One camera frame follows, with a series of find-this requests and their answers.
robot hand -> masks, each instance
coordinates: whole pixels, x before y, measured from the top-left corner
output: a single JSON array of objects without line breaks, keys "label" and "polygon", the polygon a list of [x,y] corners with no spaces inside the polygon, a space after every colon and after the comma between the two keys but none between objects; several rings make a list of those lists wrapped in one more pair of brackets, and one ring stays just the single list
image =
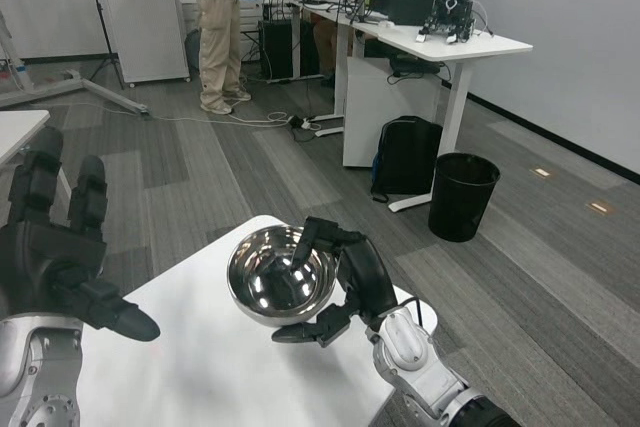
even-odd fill
[{"label": "robot hand", "polygon": [[447,367],[432,337],[417,325],[407,307],[389,312],[380,329],[367,329],[373,362],[427,427],[517,427],[501,408]]},{"label": "robot hand", "polygon": [[100,279],[106,245],[104,166],[84,159],[69,227],[54,225],[62,134],[43,129],[16,168],[7,225],[0,229],[0,425],[79,425],[76,383],[83,322],[141,341],[156,323]]},{"label": "robot hand", "polygon": [[344,332],[353,315],[368,326],[373,361],[384,380],[399,390],[426,427],[517,427],[502,409],[449,369],[433,339],[406,307],[398,305],[393,285],[373,244],[362,234],[309,217],[292,259],[304,263],[312,249],[339,255],[338,280],[347,293],[342,306],[330,305],[316,323],[277,330],[276,342],[318,342],[322,347]]}]

black trash can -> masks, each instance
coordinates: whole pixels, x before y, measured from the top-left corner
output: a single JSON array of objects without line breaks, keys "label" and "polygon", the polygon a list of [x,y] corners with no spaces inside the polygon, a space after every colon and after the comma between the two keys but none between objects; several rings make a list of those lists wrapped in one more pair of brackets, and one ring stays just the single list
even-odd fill
[{"label": "black trash can", "polygon": [[473,239],[500,179],[500,170],[471,154],[445,154],[436,162],[429,228],[451,242]]}]

desk leg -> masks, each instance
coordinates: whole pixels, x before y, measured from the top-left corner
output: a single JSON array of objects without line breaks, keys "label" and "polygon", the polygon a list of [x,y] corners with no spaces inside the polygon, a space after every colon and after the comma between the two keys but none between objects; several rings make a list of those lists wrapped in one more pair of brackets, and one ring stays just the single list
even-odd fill
[{"label": "desk leg", "polygon": [[[462,114],[464,113],[464,105],[467,101],[467,93],[469,92],[469,84],[471,83],[472,74],[472,61],[456,63],[438,156],[453,152],[456,148],[458,132],[460,131],[460,123],[462,122]],[[398,212],[400,210],[408,209],[409,207],[428,204],[431,202],[431,198],[431,194],[429,193],[425,195],[418,195],[417,197],[412,197],[410,199],[400,200],[389,204],[389,210],[391,210],[391,212]]]},{"label": "desk leg", "polygon": [[57,191],[60,193],[60,198],[64,202],[63,210],[65,212],[69,212],[69,204],[71,203],[71,187],[69,186],[69,181],[67,180],[67,176],[60,167],[58,171],[58,187]]},{"label": "desk leg", "polygon": [[293,80],[300,78],[300,8],[291,8],[291,63],[293,65]]},{"label": "desk leg", "polygon": [[355,36],[353,39],[353,56],[356,59],[364,59],[364,42],[364,34],[362,34],[361,38]]},{"label": "desk leg", "polygon": [[[333,104],[333,114],[319,115],[313,120],[322,122],[323,120],[341,119],[344,117],[344,106],[347,103],[347,59],[349,57],[349,30],[348,25],[338,24],[338,42],[336,45],[336,87],[334,91],[335,102]],[[317,137],[325,135],[339,134],[344,132],[343,127],[326,129],[316,132]]]}]

white table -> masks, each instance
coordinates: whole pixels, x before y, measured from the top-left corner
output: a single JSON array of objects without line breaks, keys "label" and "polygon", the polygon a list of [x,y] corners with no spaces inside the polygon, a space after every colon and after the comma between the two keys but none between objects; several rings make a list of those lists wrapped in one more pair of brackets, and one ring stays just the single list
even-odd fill
[{"label": "white table", "polygon": [[[83,425],[365,426],[375,418],[393,389],[375,370],[359,318],[326,349],[276,344],[273,330],[231,298],[226,271],[235,246],[279,223],[256,217],[130,294],[158,322],[154,342],[85,327]],[[343,301],[337,287],[331,302]],[[423,303],[422,315],[433,332],[435,312]]]},{"label": "white table", "polygon": [[[305,5],[299,0],[292,0],[292,4],[298,7],[294,9],[298,17],[294,15],[293,24],[299,24],[299,9],[307,9],[328,19],[336,20],[336,12],[326,12],[326,6]],[[445,123],[443,126],[442,140],[440,143],[439,155],[453,152],[458,139],[464,105],[469,92],[471,75],[477,59],[495,57],[498,55],[515,54],[529,52],[533,46],[515,40],[500,37],[492,37],[488,33],[473,35],[467,43],[447,44],[445,36],[429,36],[424,43],[416,42],[419,27],[394,26],[391,28],[379,27],[375,24],[353,22],[345,14],[337,16],[338,22],[338,42],[336,52],[336,87],[334,112],[330,115],[318,116],[317,121],[343,118],[347,97],[347,55],[349,29],[352,27],[377,38],[385,44],[396,47],[404,52],[415,55],[431,62],[453,62],[455,64],[451,79],[451,95],[447,105]],[[359,42],[354,42],[354,57],[364,57],[364,46]],[[300,63],[300,52],[294,52],[294,65]],[[318,136],[344,132],[342,127],[335,129],[325,129],[316,133]],[[389,209],[393,212],[414,207],[431,202],[431,194],[401,200],[389,204]]]},{"label": "white table", "polygon": [[[451,61],[455,63],[451,79],[451,94],[438,151],[440,156],[453,152],[455,149],[476,60],[498,55],[529,52],[533,49],[533,46],[498,35],[491,37],[488,33],[474,34],[464,44],[447,44],[445,37],[442,35],[429,36],[426,42],[419,43],[415,40],[419,30],[419,27],[397,26],[385,29],[384,32],[378,35],[378,40],[430,62]],[[393,212],[398,212],[399,210],[429,202],[431,202],[430,193],[394,202],[389,204],[389,209]]]},{"label": "white table", "polygon": [[[0,167],[29,142],[48,119],[46,110],[0,112]],[[71,188],[62,168],[58,173],[58,189],[62,190],[63,201],[68,203]]]}]

metal bowl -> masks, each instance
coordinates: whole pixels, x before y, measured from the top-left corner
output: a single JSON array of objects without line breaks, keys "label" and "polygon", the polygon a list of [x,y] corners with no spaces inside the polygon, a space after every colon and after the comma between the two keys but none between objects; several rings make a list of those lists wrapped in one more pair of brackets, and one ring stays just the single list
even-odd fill
[{"label": "metal bowl", "polygon": [[305,322],[327,303],[336,282],[336,260],[313,251],[291,270],[302,229],[279,225],[258,230],[234,251],[227,269],[229,290],[240,309],[257,322],[282,327]]}]

